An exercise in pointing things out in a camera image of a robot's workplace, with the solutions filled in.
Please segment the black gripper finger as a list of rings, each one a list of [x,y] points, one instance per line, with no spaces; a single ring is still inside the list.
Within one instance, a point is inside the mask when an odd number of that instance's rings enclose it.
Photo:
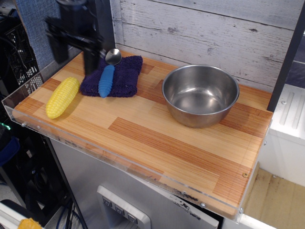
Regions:
[[[64,63],[69,58],[68,45],[61,42],[58,38],[49,36],[49,42],[53,57],[58,64]]]
[[[85,49],[83,51],[85,75],[92,74],[99,67],[100,58],[101,51],[99,49]]]

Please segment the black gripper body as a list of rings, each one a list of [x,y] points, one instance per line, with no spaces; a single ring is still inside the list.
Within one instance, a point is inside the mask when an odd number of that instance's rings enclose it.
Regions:
[[[80,50],[99,49],[102,52],[103,37],[96,29],[96,14],[92,0],[57,0],[60,17],[47,17],[47,36]]]

